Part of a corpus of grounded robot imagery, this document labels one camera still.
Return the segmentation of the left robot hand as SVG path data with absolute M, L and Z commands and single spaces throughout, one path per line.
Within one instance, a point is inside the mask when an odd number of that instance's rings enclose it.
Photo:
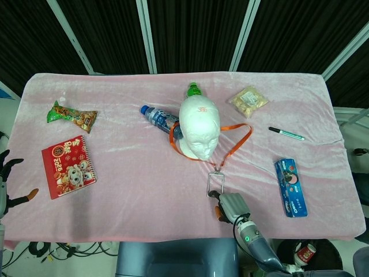
M 35 188 L 26 196 L 18 197 L 16 199 L 10 198 L 10 196 L 7 193 L 7 179 L 10 175 L 12 167 L 15 164 L 23 162 L 24 160 L 12 159 L 8 161 L 6 164 L 4 164 L 5 158 L 8 156 L 9 153 L 10 153 L 9 149 L 1 153 L 1 218 L 3 218 L 8 213 L 10 208 L 31 201 L 39 191 L 38 188 Z

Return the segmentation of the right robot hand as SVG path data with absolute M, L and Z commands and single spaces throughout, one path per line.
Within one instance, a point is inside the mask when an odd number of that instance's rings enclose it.
M 218 204 L 215 207 L 215 214 L 220 222 L 239 224 L 240 222 L 249 220 L 250 209 L 241 194 L 221 194 L 216 190 L 211 190 L 208 196 L 218 200 Z

